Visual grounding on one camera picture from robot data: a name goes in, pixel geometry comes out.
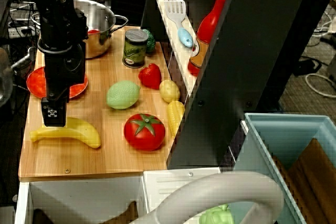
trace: ketchup bottle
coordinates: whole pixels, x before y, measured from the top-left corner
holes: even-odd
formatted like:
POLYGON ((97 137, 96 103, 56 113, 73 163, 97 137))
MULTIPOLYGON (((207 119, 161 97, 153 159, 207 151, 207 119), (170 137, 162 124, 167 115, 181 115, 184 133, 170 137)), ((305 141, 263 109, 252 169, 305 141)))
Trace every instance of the ketchup bottle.
POLYGON ((188 70, 193 76, 197 77, 200 71, 225 1, 226 0, 216 0, 212 11, 202 20, 201 24, 199 25, 196 36, 196 43, 193 47, 192 55, 188 63, 188 70))

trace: light blue basket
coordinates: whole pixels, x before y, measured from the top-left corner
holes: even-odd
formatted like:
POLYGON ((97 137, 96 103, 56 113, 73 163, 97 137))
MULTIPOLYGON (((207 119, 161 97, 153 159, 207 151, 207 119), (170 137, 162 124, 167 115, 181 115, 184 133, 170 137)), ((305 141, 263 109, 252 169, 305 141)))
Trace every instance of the light blue basket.
MULTIPOLYGON (((276 155, 288 169, 307 147, 312 138, 321 144, 336 167, 336 127, 327 116, 246 113, 248 134, 239 153, 234 170, 249 170, 265 174, 282 188, 284 208, 279 224, 306 224, 297 204, 286 186, 271 154, 276 155)), ((239 224, 253 203, 229 204, 239 224)))

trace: white spatula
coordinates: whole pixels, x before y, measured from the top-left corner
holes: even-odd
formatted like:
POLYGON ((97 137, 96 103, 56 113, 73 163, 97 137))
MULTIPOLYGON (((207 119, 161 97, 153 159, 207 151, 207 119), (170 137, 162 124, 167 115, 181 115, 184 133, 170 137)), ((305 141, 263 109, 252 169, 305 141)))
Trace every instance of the white spatula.
POLYGON ((193 37, 183 28, 182 21, 185 19, 186 7, 184 0, 164 0, 167 17, 175 22, 178 30, 177 34, 183 45, 192 47, 193 37))

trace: pot handle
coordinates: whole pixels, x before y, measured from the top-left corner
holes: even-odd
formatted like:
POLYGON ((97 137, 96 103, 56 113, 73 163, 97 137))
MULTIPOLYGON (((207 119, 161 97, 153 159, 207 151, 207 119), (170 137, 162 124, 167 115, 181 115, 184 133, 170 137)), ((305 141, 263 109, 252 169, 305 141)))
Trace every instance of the pot handle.
POLYGON ((35 13, 35 14, 31 15, 30 20, 31 20, 35 25, 40 26, 41 24, 40 24, 39 22, 37 22, 36 20, 34 20, 34 17, 35 17, 35 16, 38 16, 38 15, 40 15, 40 13, 35 13))
POLYGON ((125 23, 122 24, 121 26, 118 26, 118 27, 112 29, 112 30, 110 31, 110 34, 113 33, 114 31, 116 31, 116 30, 118 30, 118 29, 124 27, 124 26, 127 25, 127 23, 128 23, 128 18, 126 18, 126 17, 124 17, 124 16, 121 16, 121 15, 115 15, 115 17, 116 17, 116 18, 121 18, 121 19, 125 20, 125 23))

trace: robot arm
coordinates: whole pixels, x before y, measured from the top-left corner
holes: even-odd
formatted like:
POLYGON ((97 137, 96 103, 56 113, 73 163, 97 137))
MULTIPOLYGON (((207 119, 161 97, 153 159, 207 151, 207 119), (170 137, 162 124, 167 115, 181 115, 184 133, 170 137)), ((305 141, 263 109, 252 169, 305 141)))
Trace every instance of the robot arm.
POLYGON ((40 13, 38 49, 45 55, 47 96, 41 109, 46 126, 63 127, 70 87, 84 82, 85 43, 88 27, 74 0, 30 0, 40 13))

